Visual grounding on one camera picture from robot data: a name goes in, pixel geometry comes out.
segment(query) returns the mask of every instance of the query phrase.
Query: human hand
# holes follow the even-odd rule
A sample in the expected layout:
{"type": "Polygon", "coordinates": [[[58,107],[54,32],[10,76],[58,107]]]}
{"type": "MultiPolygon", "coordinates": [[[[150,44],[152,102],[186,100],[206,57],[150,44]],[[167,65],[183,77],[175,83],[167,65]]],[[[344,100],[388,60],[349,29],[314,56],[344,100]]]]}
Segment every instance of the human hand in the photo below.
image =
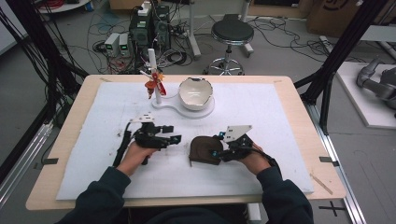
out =
{"type": "MultiPolygon", "coordinates": [[[[256,148],[256,149],[262,151],[262,148],[257,146],[255,143],[253,143],[253,148],[256,148]]],[[[255,151],[252,151],[244,159],[239,160],[239,161],[244,163],[246,165],[247,169],[254,175],[257,175],[262,170],[271,167],[268,160],[265,159],[260,153],[255,152],[255,151]]]]}
{"type": "Polygon", "coordinates": [[[117,169],[130,176],[146,157],[151,157],[156,151],[158,148],[140,147],[136,142],[132,142],[117,169]]]}

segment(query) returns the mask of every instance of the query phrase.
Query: person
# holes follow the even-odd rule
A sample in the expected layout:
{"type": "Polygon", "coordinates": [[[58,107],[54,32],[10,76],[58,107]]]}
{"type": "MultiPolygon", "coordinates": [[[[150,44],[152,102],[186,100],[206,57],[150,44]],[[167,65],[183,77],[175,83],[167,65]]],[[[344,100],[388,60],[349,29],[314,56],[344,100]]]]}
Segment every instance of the person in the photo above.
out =
{"type": "MultiPolygon", "coordinates": [[[[142,148],[132,142],[118,167],[108,167],[98,181],[93,181],[76,199],[75,208],[58,224],[112,223],[120,213],[124,200],[122,195],[131,183],[133,175],[146,157],[157,149],[142,148]]],[[[262,204],[267,212],[267,223],[314,223],[312,207],[305,195],[290,180],[282,180],[275,167],[259,153],[252,152],[240,160],[262,184],[262,204]]],[[[229,223],[210,210],[202,208],[179,208],[159,214],[147,222],[154,223],[229,223]]]]}

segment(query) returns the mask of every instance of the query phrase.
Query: black sweater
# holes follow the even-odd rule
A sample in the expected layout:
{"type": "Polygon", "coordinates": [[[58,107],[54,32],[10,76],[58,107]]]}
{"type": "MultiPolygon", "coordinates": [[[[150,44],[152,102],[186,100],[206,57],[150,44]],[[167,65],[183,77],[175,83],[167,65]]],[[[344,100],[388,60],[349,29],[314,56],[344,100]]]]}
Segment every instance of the black sweater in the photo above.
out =
{"type": "MultiPolygon", "coordinates": [[[[290,180],[283,181],[275,167],[257,174],[262,184],[262,204],[268,223],[314,223],[311,204],[290,180]]],[[[58,224],[111,223],[123,207],[122,194],[131,179],[119,170],[108,167],[99,181],[93,181],[82,192],[76,207],[58,224]]],[[[174,209],[152,218],[148,224],[159,223],[227,223],[217,214],[202,208],[174,209]]]]}

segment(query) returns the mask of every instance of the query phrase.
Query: gray robotic arm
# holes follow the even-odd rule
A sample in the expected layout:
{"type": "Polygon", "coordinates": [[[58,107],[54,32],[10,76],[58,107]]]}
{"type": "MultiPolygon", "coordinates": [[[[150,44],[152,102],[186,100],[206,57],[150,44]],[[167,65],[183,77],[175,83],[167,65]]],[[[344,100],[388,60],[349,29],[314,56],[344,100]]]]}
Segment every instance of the gray robotic arm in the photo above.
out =
{"type": "Polygon", "coordinates": [[[356,84],[372,91],[376,97],[385,101],[388,107],[396,109],[396,67],[385,70],[379,83],[370,79],[380,63],[382,63],[381,60],[375,58],[367,66],[363,67],[358,73],[356,84]]]}

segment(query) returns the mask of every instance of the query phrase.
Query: black sleeve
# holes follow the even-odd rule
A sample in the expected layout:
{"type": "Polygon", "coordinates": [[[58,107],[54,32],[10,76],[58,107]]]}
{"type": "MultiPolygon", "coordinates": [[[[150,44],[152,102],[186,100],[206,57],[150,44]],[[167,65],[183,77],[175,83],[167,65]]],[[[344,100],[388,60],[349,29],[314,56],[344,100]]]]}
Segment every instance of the black sleeve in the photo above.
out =
{"type": "Polygon", "coordinates": [[[262,184],[262,205],[268,223],[314,223],[312,207],[305,195],[290,180],[282,180],[275,167],[259,172],[257,179],[262,184]]]}
{"type": "Polygon", "coordinates": [[[122,194],[130,183],[127,175],[108,167],[99,181],[91,182],[78,196],[76,207],[57,223],[109,223],[122,209],[122,194]]]}

